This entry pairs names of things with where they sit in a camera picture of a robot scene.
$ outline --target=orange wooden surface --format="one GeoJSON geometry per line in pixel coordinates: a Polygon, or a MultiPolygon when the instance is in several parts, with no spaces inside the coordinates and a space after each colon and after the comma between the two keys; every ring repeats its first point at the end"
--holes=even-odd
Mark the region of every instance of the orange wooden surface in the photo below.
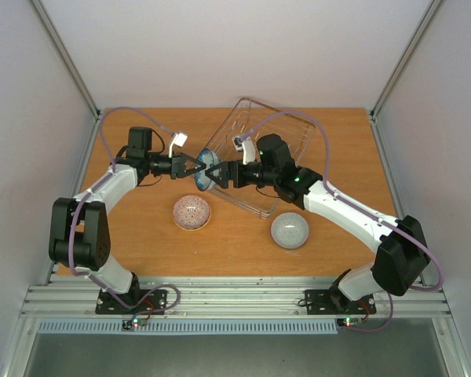
{"type": "MultiPolygon", "coordinates": [[[[346,194],[387,214],[393,202],[383,173],[367,113],[360,108],[301,109],[326,128],[331,143],[330,181],[346,194]]],[[[149,108],[171,130],[188,135],[181,149],[197,156],[220,126],[229,108],[149,108]]],[[[116,153],[127,141],[131,126],[153,126],[141,115],[122,111],[108,116],[104,134],[116,153]]],[[[162,135],[169,142],[167,135],[162,135]]],[[[154,141],[154,149],[159,147],[154,141]]],[[[323,171],[324,147],[319,130],[301,165],[323,171]]],[[[98,138],[91,155],[84,189],[107,169],[108,157],[98,138]]],[[[152,183],[153,176],[143,184],[152,183]]],[[[163,177],[152,187],[135,188],[108,217],[111,252],[124,267],[140,276],[336,276],[357,268],[374,255],[354,236],[320,216],[280,203],[269,219],[260,219],[208,192],[198,192],[191,178],[163,177]],[[173,205],[183,195],[197,194],[211,205],[210,223],[195,232],[173,222],[173,205]],[[307,243],[296,251],[278,247],[270,236],[272,220],[293,211],[309,222],[307,243]]],[[[60,267],[60,274],[69,273],[60,267]]]]}

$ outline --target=red wire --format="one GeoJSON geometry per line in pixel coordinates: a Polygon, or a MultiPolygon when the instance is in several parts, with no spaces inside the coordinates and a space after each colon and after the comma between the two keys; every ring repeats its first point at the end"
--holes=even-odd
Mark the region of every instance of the red wire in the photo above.
{"type": "Polygon", "coordinates": [[[144,300],[143,302],[147,303],[150,306],[150,311],[148,312],[148,316],[144,320],[144,322],[147,323],[147,321],[150,319],[150,316],[152,315],[152,312],[154,311],[154,305],[151,302],[149,302],[148,300],[144,300]]]}
{"type": "Polygon", "coordinates": [[[366,304],[362,302],[361,300],[358,301],[358,304],[360,304],[360,306],[364,309],[365,313],[367,314],[366,316],[364,316],[362,320],[362,322],[365,323],[370,317],[370,310],[368,310],[368,307],[366,306],[366,304]]]}

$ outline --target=white wall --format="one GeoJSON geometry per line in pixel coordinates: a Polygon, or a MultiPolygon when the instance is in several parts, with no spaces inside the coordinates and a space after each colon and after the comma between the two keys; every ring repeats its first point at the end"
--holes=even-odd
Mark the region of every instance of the white wall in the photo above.
{"type": "Polygon", "coordinates": [[[444,264],[471,361],[471,1],[444,3],[380,124],[407,213],[444,264]]]}
{"type": "Polygon", "coordinates": [[[0,368],[29,284],[49,263],[91,115],[27,1],[0,1],[0,368]]]}
{"type": "Polygon", "coordinates": [[[100,108],[372,108],[429,0],[44,0],[100,108]]]}

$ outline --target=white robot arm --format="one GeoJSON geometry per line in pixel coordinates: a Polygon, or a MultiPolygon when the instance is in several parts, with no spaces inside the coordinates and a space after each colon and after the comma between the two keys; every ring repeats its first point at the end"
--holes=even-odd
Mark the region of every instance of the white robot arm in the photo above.
{"type": "Polygon", "coordinates": [[[111,254],[107,215],[129,191],[150,173],[184,178],[206,168],[206,164],[183,153],[173,153],[174,145],[183,146],[187,135],[173,135],[167,154],[150,152],[152,129],[132,127],[126,155],[96,183],[73,198],[59,198],[53,205],[49,238],[49,256],[71,269],[74,275],[95,280],[104,291],[122,295],[127,305],[139,299],[139,283],[132,272],[122,267],[111,254]],[[194,168],[186,167],[187,161],[194,168]],[[76,231],[75,226],[84,229],[76,231]]]}
{"type": "Polygon", "coordinates": [[[375,292],[404,295],[429,264],[429,257],[400,235],[403,232],[425,245],[416,219],[406,216],[400,220],[379,213],[349,198],[329,182],[325,184],[315,171],[297,167],[286,142],[276,134],[257,141],[260,162],[254,160],[256,153],[249,145],[250,139],[244,141],[234,139],[236,148],[244,154],[242,160],[219,163],[206,169],[205,175],[223,189],[229,181],[233,181],[234,188],[272,186],[280,199],[331,220],[376,254],[373,263],[345,271],[331,286],[330,299],[338,312],[345,312],[350,303],[375,292]]]}

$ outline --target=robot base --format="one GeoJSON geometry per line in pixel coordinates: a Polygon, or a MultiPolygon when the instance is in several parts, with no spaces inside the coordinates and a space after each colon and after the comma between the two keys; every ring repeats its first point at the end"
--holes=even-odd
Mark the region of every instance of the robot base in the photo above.
{"type": "MultiPolygon", "coordinates": [[[[133,306],[147,294],[150,289],[140,289],[140,283],[137,276],[133,273],[133,280],[131,282],[131,288],[129,292],[124,295],[118,295],[127,305],[133,306]]],[[[147,301],[151,302],[154,309],[164,309],[167,306],[167,291],[164,289],[158,289],[153,291],[148,297],[147,301]]],[[[115,300],[108,292],[100,291],[97,297],[96,314],[104,315],[126,315],[135,314],[138,312],[147,311],[150,305],[146,302],[142,302],[134,309],[127,309],[122,306],[117,300],[115,300]]],[[[162,315],[163,312],[152,313],[153,315],[162,315]]]]}
{"type": "MultiPolygon", "coordinates": [[[[368,308],[369,314],[375,314],[377,312],[373,297],[373,295],[368,295],[360,299],[368,308]]],[[[365,309],[357,302],[352,302],[346,307],[345,312],[339,313],[330,300],[330,290],[328,289],[308,289],[305,291],[305,299],[301,300],[299,304],[307,308],[308,315],[345,314],[346,316],[352,316],[366,314],[365,309]]]]}

